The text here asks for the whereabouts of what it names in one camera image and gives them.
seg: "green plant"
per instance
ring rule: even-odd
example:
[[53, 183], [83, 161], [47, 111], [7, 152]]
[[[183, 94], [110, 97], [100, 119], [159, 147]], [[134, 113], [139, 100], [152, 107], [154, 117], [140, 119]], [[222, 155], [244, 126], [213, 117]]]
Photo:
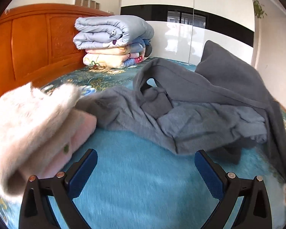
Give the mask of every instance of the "green plant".
[[253, 1], [254, 15], [257, 16], [258, 18], [264, 18], [264, 15], [267, 15], [265, 11], [262, 9], [262, 6], [264, 5], [261, 5], [258, 0]]

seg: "light blue quilt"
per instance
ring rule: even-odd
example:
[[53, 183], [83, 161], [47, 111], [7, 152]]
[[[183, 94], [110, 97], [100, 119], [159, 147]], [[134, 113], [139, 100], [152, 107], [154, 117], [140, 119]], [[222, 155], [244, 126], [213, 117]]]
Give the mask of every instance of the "light blue quilt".
[[150, 40], [154, 36], [152, 26], [134, 15], [81, 17], [75, 21], [75, 28], [79, 33], [73, 42], [79, 50], [119, 47], [138, 37]]

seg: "white fluffy cloth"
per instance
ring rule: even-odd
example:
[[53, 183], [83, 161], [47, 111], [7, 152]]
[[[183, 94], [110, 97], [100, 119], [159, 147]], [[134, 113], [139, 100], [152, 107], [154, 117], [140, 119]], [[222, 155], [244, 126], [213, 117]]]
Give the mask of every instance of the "white fluffy cloth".
[[83, 122], [80, 111], [72, 109], [79, 97], [80, 90], [74, 85], [62, 85], [49, 96], [28, 83], [0, 98], [0, 195], [3, 198], [21, 200], [27, 178], [43, 173], [70, 141]]

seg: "blue gripper pad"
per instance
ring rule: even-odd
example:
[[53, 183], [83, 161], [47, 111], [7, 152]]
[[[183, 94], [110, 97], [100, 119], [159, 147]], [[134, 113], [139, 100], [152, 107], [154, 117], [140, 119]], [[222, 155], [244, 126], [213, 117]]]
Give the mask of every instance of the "blue gripper pad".
[[212, 196], [221, 201], [224, 196], [224, 186], [218, 175], [199, 151], [195, 153], [194, 162]]
[[80, 196], [80, 193], [86, 185], [97, 163], [97, 152], [93, 149], [88, 149], [78, 162], [71, 165], [65, 178], [65, 184], [67, 186], [68, 196], [70, 199]]

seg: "gray clothing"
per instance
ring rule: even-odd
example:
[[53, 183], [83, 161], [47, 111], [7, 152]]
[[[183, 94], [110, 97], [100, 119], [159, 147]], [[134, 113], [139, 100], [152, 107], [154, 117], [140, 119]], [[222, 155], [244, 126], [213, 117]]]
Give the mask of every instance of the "gray clothing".
[[155, 119], [138, 106], [132, 90], [116, 86], [79, 100], [77, 109], [98, 118], [107, 130], [129, 130], [175, 154], [213, 150], [240, 137], [267, 140], [264, 118], [254, 109], [217, 103], [170, 101], [172, 109]]
[[[158, 88], [147, 84], [150, 78], [155, 80]], [[137, 105], [156, 120], [174, 107], [171, 101], [253, 108], [265, 120], [267, 143], [264, 152], [286, 180], [286, 132], [280, 105], [265, 87], [259, 73], [220, 45], [210, 40], [205, 43], [201, 62], [195, 72], [165, 59], [150, 61], [135, 76], [133, 94]], [[99, 105], [105, 108], [103, 111], [106, 107], [114, 107], [114, 103]], [[112, 120], [118, 118], [118, 114], [110, 116]], [[133, 116], [140, 119], [140, 114], [133, 113]]]

